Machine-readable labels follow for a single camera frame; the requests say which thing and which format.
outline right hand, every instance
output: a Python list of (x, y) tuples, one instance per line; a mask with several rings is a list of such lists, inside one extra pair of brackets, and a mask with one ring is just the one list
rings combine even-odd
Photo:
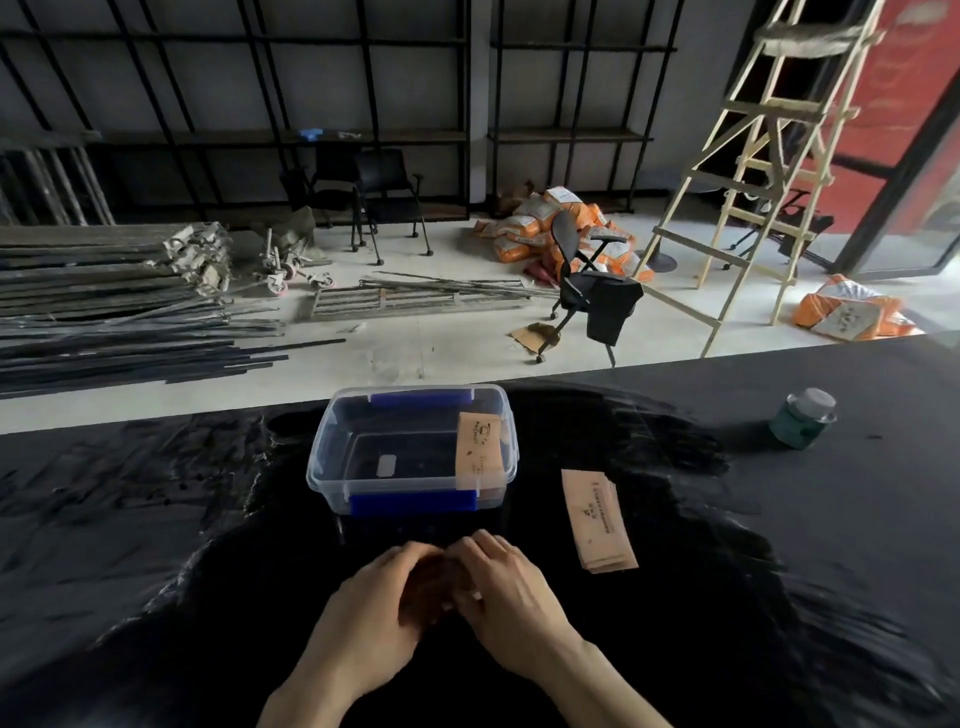
[(454, 592), (457, 611), (502, 667), (539, 683), (559, 652), (583, 642), (540, 569), (502, 536), (479, 530), (446, 553), (482, 597)]

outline black metal frame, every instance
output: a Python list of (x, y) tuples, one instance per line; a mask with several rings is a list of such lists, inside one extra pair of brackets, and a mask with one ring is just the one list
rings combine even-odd
[[(40, 44), (40, 48), (46, 56), (51, 68), (56, 74), (60, 85), (74, 111), (77, 113), (84, 127), (93, 130), (90, 120), (87, 117), (80, 100), (77, 98), (73, 87), (67, 80), (66, 75), (58, 61), (50, 41), (52, 40), (92, 40), (92, 41), (113, 41), (123, 42), (130, 52), (131, 60), (136, 70), (140, 83), (143, 85), (150, 105), (153, 108), (160, 133), (110, 133), (103, 134), (103, 143), (98, 146), (106, 153), (99, 155), (98, 161), (108, 166), (111, 179), (120, 182), (118, 192), (123, 199), (116, 206), (117, 210), (126, 212), (146, 212), (162, 211), (176, 209), (193, 209), (201, 219), (205, 219), (209, 208), (217, 209), (248, 208), (264, 206), (286, 206), (286, 200), (276, 201), (245, 201), (245, 202), (225, 202), (221, 193), (220, 185), (213, 174), (210, 166), (207, 152), (211, 149), (276, 149), (280, 162), (281, 171), (286, 172), (290, 169), (290, 163), (294, 166), (300, 166), (298, 156), (299, 147), (314, 147), (323, 144), (324, 139), (308, 141), (298, 136), (295, 130), (291, 129), (290, 118), (287, 113), (287, 107), (283, 98), (283, 91), (280, 87), (279, 76), (276, 71), (276, 62), (273, 53), (273, 44), (297, 44), (297, 45), (346, 45), (360, 46), (363, 49), (364, 71), (367, 84), (367, 93), (371, 110), (372, 129), (369, 131), (360, 131), (360, 143), (374, 148), (382, 144), (396, 146), (420, 146), (420, 145), (449, 145), (455, 144), (458, 147), (458, 177), (459, 191), (455, 196), (442, 196), (435, 198), (425, 198), (430, 202), (452, 202), (463, 207), (463, 213), (447, 217), (430, 215), (431, 219), (466, 219), (469, 207), (469, 189), (468, 189), (468, 170), (470, 167), (470, 114), (469, 114), (469, 74), (470, 74), (470, 17), (472, 11), (472, 0), (456, 0), (457, 2), (457, 37), (447, 39), (400, 39), (370, 37), (367, 28), (367, 13), (365, 0), (356, 0), (357, 16), (360, 26), (360, 37), (315, 37), (315, 36), (272, 36), (269, 34), (266, 21), (264, 19), (263, 8), (260, 0), (249, 0), (253, 9), (253, 18), (257, 30), (254, 30), (248, 11), (248, 0), (236, 0), (237, 11), (243, 22), (244, 33), (241, 34), (183, 34), (183, 33), (162, 33), (157, 29), (153, 14), (150, 11), (148, 0), (138, 0), (140, 9), (143, 11), (147, 22), (149, 33), (133, 31), (127, 26), (116, 0), (107, 0), (110, 12), (117, 24), (117, 31), (44, 31), (36, 22), (31, 13), (27, 0), (17, 0), (20, 10), (23, 12), (29, 30), (24, 29), (0, 29), (0, 62), (4, 64), (11, 74), (14, 83), (23, 95), (30, 107), (37, 124), (44, 130), (52, 129), (49, 119), (40, 108), (36, 97), (29, 89), (23, 76), (16, 68), (10, 54), (4, 47), (3, 41), (6, 39), (28, 39), (35, 40)], [(183, 115), (184, 123), (187, 126), (187, 132), (174, 132), (164, 116), (163, 110), (156, 97), (153, 85), (147, 75), (143, 62), (137, 49), (137, 41), (151, 42), (159, 53), (160, 62), (163, 66), (167, 80), (173, 89), (174, 96), (180, 112)], [(180, 85), (174, 74), (173, 67), (170, 64), (167, 55), (165, 43), (175, 42), (195, 42), (195, 43), (228, 43), (246, 44), (250, 48), (253, 61), (253, 68), (256, 72), (257, 83), (263, 95), (263, 102), (267, 109), (267, 115), (270, 119), (270, 129), (263, 133), (230, 133), (230, 132), (198, 132), (194, 126), (193, 119), (187, 108)], [(395, 47), (415, 47), (415, 48), (454, 48), (457, 51), (457, 98), (458, 98), (458, 127), (456, 130), (414, 130), (409, 132), (389, 132), (381, 133), (379, 128), (379, 117), (376, 107), (376, 93), (373, 84), (372, 61), (370, 49), (372, 46), (395, 46)], [(263, 67), (260, 53), (266, 58), (266, 72)], [(270, 85), (268, 85), (267, 72), (270, 75)], [(279, 118), (274, 107), (279, 109)], [(143, 150), (157, 149), (169, 151), (173, 157), (174, 163), (180, 172), (187, 194), (190, 196), (189, 205), (139, 205), (133, 201), (126, 189), (123, 179), (113, 163), (110, 153), (119, 150)], [(204, 172), (204, 177), (209, 185), (210, 191), (214, 197), (215, 205), (204, 204), (200, 199), (200, 194), (193, 181), (190, 178), (189, 170), (183, 160), (182, 150), (194, 150), (197, 159)]]
[(953, 259), (960, 250), (960, 234), (954, 238), (937, 263), (932, 266), (885, 271), (861, 270), (870, 253), (880, 244), (891, 221), (908, 197), (913, 184), (934, 159), (950, 132), (960, 125), (958, 119), (960, 119), (960, 70), (954, 74), (933, 112), (927, 116), (910, 146), (892, 170), (886, 171), (889, 168), (876, 165), (878, 169), (867, 171), (870, 168), (870, 162), (867, 162), (867, 169), (855, 168), (857, 172), (886, 180), (886, 184), (874, 198), (836, 261), (830, 264), (831, 273), (842, 273), (861, 281), (936, 276)]
[[(541, 144), (548, 143), (550, 145), (550, 157), (547, 166), (547, 175), (546, 181), (547, 185), (553, 183), (554, 177), (554, 166), (557, 156), (557, 144), (566, 143), (569, 145), (569, 151), (566, 156), (566, 168), (564, 170), (564, 186), (569, 186), (570, 184), (570, 171), (573, 166), (573, 156), (574, 149), (577, 144), (583, 143), (610, 143), (613, 142), (616, 144), (615, 151), (613, 153), (613, 164), (610, 172), (610, 178), (607, 183), (606, 196), (617, 197), (617, 196), (626, 196), (626, 204), (624, 210), (628, 212), (633, 212), (633, 202), (634, 196), (636, 194), (636, 178), (640, 171), (640, 166), (643, 164), (643, 158), (646, 155), (647, 145), (653, 141), (653, 137), (650, 135), (653, 130), (654, 119), (657, 115), (657, 105), (660, 102), (660, 94), (663, 91), (663, 82), (666, 78), (666, 69), (667, 64), (670, 61), (670, 55), (677, 51), (677, 48), (674, 46), (674, 42), (677, 37), (677, 29), (680, 26), (681, 14), (684, 10), (684, 0), (677, 0), (677, 5), (673, 13), (673, 22), (670, 26), (670, 33), (667, 38), (665, 45), (651, 45), (647, 43), (647, 37), (650, 33), (650, 24), (653, 19), (654, 6), (656, 5), (656, 0), (649, 0), (646, 8), (646, 13), (643, 18), (643, 26), (640, 32), (640, 40), (637, 45), (611, 45), (611, 44), (599, 44), (593, 42), (593, 21), (596, 16), (596, 9), (598, 0), (589, 0), (589, 10), (588, 10), (588, 19), (587, 19), (587, 31), (585, 42), (576, 43), (572, 42), (571, 38), (573, 35), (573, 21), (576, 13), (576, 2), (577, 0), (567, 0), (566, 7), (566, 23), (564, 26), (564, 40), (563, 42), (558, 43), (542, 43), (538, 41), (506, 41), (504, 40), (503, 34), (503, 25), (504, 25), (504, 10), (508, 0), (499, 0), (499, 5), (497, 7), (496, 13), (496, 38), (491, 39), (491, 48), (496, 50), (496, 79), (494, 82), (494, 96), (493, 96), (493, 128), (487, 134), (488, 139), (493, 145), (493, 161), (492, 161), (492, 187), (493, 187), (493, 196), (495, 201), (496, 189), (497, 189), (497, 173), (499, 171), (499, 152), (501, 144)], [(561, 76), (560, 76), (560, 90), (557, 96), (557, 107), (554, 113), (553, 126), (547, 129), (542, 128), (531, 128), (531, 129), (507, 129), (504, 130), (500, 127), (500, 91), (501, 91), (501, 80), (503, 77), (503, 51), (504, 50), (527, 50), (527, 51), (538, 51), (538, 50), (551, 50), (551, 51), (563, 51), (563, 59), (561, 62)], [(569, 52), (570, 51), (583, 51), (583, 60), (580, 68), (580, 80), (577, 85), (577, 96), (574, 103), (573, 110), (573, 119), (569, 128), (563, 128), (560, 126), (561, 114), (564, 104), (564, 94), (566, 92), (566, 71), (569, 63)], [(620, 120), (620, 125), (615, 128), (602, 129), (602, 130), (581, 130), (580, 129), (580, 110), (583, 104), (584, 97), (584, 86), (587, 82), (587, 68), (590, 51), (602, 51), (605, 53), (636, 53), (636, 62), (634, 64), (634, 70), (631, 75), (631, 84), (630, 90), (627, 94), (626, 104), (624, 105), (623, 116)], [(654, 90), (653, 100), (650, 104), (650, 110), (647, 114), (646, 125), (643, 133), (632, 132), (628, 125), (630, 120), (630, 111), (634, 103), (634, 95), (636, 93), (636, 83), (639, 78), (640, 65), (643, 61), (644, 54), (647, 53), (658, 53), (663, 54), (663, 61), (660, 64), (660, 74), (657, 78), (657, 86)], [(614, 190), (613, 185), (616, 179), (617, 167), (620, 162), (620, 154), (623, 149), (623, 144), (625, 142), (639, 142), (640, 149), (636, 157), (636, 166), (634, 168), (634, 175), (630, 182), (629, 190)]]

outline jar lid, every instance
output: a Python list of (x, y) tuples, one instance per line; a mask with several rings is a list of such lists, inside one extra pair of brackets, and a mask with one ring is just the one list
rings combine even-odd
[(822, 389), (807, 387), (801, 394), (797, 395), (793, 404), (807, 417), (812, 417), (814, 420), (823, 420), (836, 407), (837, 400)]

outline small white label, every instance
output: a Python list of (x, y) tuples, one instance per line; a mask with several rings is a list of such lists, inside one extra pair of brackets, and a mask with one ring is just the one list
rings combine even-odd
[(396, 455), (380, 455), (376, 464), (377, 477), (393, 477), (396, 470)]

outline office chair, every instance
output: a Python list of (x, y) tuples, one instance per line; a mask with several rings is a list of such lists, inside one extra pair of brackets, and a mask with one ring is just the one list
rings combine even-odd
[[(796, 228), (800, 226), (801, 221), (804, 219), (804, 213), (806, 212), (806, 206), (798, 205), (797, 201), (800, 200), (800, 198), (802, 198), (803, 195), (808, 195), (810, 193), (808, 190), (805, 190), (805, 189), (791, 189), (790, 191), (794, 192), (795, 194), (793, 197), (791, 197), (789, 200), (783, 203), (783, 207), (780, 209), (780, 212), (777, 213), (777, 220), (784, 223), (785, 225), (792, 225)], [(813, 237), (810, 238), (809, 240), (804, 241), (804, 246), (801, 250), (801, 255), (803, 255), (806, 252), (806, 249), (810, 247), (810, 243), (816, 240), (817, 235), (825, 231), (831, 225), (833, 225), (832, 215), (818, 215), (814, 211), (813, 217), (810, 218), (810, 227), (809, 227), (809, 231), (813, 233)], [(746, 240), (748, 237), (750, 237), (754, 233), (759, 232), (760, 228), (762, 227), (763, 227), (762, 225), (752, 225), (750, 231), (746, 235), (741, 237), (739, 240), (737, 240), (735, 243), (733, 243), (727, 249), (727, 251), (728, 252), (735, 251), (737, 248), (740, 247), (740, 245), (743, 243), (744, 240)], [(770, 232), (767, 233), (767, 237), (772, 237), (774, 240), (780, 243), (778, 247), (778, 252), (781, 255), (785, 255), (787, 258), (789, 258), (793, 254), (793, 246), (797, 241), (796, 235), (791, 235), (787, 232), (780, 232), (780, 231), (775, 231), (771, 229)], [(756, 240), (752, 246), (750, 246), (743, 253), (739, 254), (739, 256), (746, 257), (759, 244), (760, 244), (760, 241)], [(723, 266), (723, 270), (729, 271), (730, 269), (731, 269), (730, 263), (725, 263)]]
[[(414, 174), (417, 180), (417, 186), (414, 187), (407, 177), (403, 152), (399, 149), (360, 152), (353, 156), (353, 160), (357, 167), (360, 204), (367, 214), (373, 251), (376, 253), (375, 265), (383, 265), (380, 252), (376, 249), (376, 230), (382, 223), (413, 223), (413, 231), (407, 237), (417, 237), (417, 221), (420, 220), (423, 225), (423, 242), (426, 243), (426, 253), (423, 255), (432, 255), (430, 241), (426, 236), (423, 210), (420, 208), (420, 183), (423, 182), (423, 175)], [(386, 193), (392, 191), (410, 192), (412, 197), (387, 197)], [(372, 197), (376, 192), (382, 192), (384, 196)]]
[[(354, 242), (356, 232), (360, 233), (359, 244), (367, 244), (363, 239), (363, 229), (360, 227), (360, 196), (356, 189), (357, 169), (353, 161), (359, 146), (331, 141), (317, 144), (314, 149), (317, 156), (316, 169), (312, 178), (309, 180), (306, 178), (306, 172), (302, 167), (294, 167), (280, 175), (280, 182), (287, 193), (290, 207), (300, 209), (310, 205), (322, 210), (328, 228), (333, 227), (328, 210), (352, 210), (350, 249), (356, 253), (358, 250)], [(348, 182), (350, 189), (323, 187), (323, 182)]]
[[(580, 233), (577, 232), (576, 218), (569, 211), (558, 212), (550, 226), (553, 239), (564, 257), (560, 270), (560, 297), (550, 311), (550, 319), (557, 318), (557, 309), (563, 307), (566, 316), (554, 330), (554, 336), (545, 341), (537, 352), (537, 363), (544, 359), (543, 353), (551, 344), (559, 340), (560, 330), (573, 318), (577, 311), (587, 313), (587, 338), (607, 347), (607, 356), (611, 366), (616, 366), (613, 346), (620, 336), (623, 322), (633, 313), (636, 302), (643, 296), (643, 286), (638, 280), (617, 276), (613, 273), (598, 271), (594, 260), (603, 252), (608, 243), (623, 241), (626, 238), (609, 234), (596, 235), (600, 246), (592, 257), (580, 250)], [(575, 258), (584, 263), (584, 270), (572, 273), (570, 264)]]

